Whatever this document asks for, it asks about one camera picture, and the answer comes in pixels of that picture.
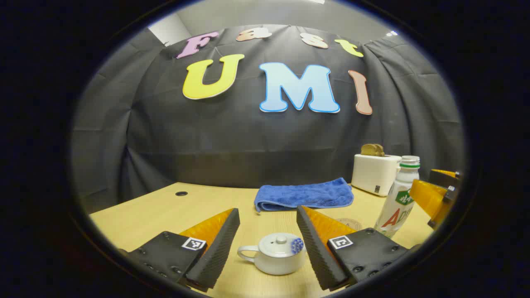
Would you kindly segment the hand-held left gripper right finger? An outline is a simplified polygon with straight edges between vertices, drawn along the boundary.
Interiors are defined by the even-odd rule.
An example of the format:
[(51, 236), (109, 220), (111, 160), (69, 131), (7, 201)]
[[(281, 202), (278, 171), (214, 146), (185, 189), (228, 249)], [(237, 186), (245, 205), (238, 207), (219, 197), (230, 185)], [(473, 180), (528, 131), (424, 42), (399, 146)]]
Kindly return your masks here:
[(296, 209), (296, 221), (322, 290), (339, 290), (373, 280), (418, 250), (406, 248), (374, 228), (354, 230), (310, 207)]

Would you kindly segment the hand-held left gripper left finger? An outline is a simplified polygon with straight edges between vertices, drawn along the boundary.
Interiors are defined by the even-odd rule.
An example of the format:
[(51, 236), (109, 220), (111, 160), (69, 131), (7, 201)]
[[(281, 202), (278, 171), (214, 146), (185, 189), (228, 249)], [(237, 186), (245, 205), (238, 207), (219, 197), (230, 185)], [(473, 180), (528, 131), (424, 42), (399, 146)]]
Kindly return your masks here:
[(162, 231), (136, 249), (120, 252), (167, 285), (207, 292), (224, 269), (239, 226), (239, 210), (230, 208), (180, 233)]

